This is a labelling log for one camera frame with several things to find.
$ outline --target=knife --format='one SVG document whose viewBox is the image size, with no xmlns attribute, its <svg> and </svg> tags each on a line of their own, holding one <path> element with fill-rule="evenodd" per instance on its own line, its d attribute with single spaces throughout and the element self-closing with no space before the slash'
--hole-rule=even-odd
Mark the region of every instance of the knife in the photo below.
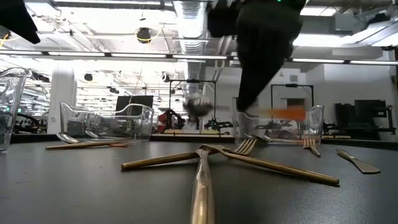
<svg viewBox="0 0 398 224">
<path fill-rule="evenodd" d="M 377 167 L 372 166 L 371 164 L 367 164 L 342 149 L 336 149 L 337 154 L 344 159 L 349 160 L 352 162 L 363 174 L 377 174 L 380 173 L 380 169 Z"/>
</svg>

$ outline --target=ceiling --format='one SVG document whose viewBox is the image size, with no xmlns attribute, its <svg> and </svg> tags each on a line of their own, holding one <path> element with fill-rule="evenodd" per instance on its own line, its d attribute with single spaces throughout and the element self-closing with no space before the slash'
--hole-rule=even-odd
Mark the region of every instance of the ceiling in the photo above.
<svg viewBox="0 0 398 224">
<path fill-rule="evenodd" d="M 65 7 L 56 1 L 26 0 L 26 5 L 37 28 L 41 43 L 33 45 L 28 41 L 12 35 L 4 41 L 3 50 L 38 50 L 38 51 L 78 51 L 78 52 L 135 52 L 135 53 L 163 53 L 180 54 L 177 16 L 169 10 L 130 9 L 130 8 L 100 8 L 100 7 Z M 351 13 L 358 10 L 371 10 L 390 5 L 389 0 L 373 1 L 339 1 L 339 0 L 310 0 L 303 10 L 303 15 L 332 16 L 338 13 Z M 152 40 L 149 44 L 142 44 L 137 40 L 136 33 L 140 27 L 148 27 Z M 214 39 L 205 32 L 201 38 L 206 43 L 205 54 L 232 54 L 236 48 L 236 41 L 227 42 L 226 39 Z M 296 47 L 294 57 L 303 58 L 341 58 L 375 59 L 380 57 L 379 48 L 362 47 L 355 49 L 336 49 L 333 47 Z M 51 80 L 54 59 L 2 57 L 0 69 L 10 67 L 29 68 Z M 171 78 L 185 79 L 186 62 L 143 62 L 143 61 L 104 61 L 104 60 L 76 60 L 75 70 L 78 72 L 78 106 L 92 108 L 114 108 L 117 94 L 110 93 L 106 86 L 121 86 L 120 94 L 124 95 L 155 95 L 161 100 L 157 104 L 168 105 L 168 83 L 160 79 L 166 73 Z M 286 67 L 302 68 L 305 64 L 289 63 Z M 225 68 L 222 79 L 228 79 L 225 74 L 231 73 L 233 68 Z M 92 82 L 84 79 L 84 74 L 94 76 Z M 34 87 L 43 84 L 45 87 Z M 136 89 L 146 86 L 148 89 Z M 49 83 L 28 80 L 27 89 L 40 95 L 45 105 L 50 97 Z M 174 98 L 181 99 L 175 103 L 180 108 L 185 91 L 177 90 Z M 108 102 L 101 103 L 102 98 Z"/>
</svg>

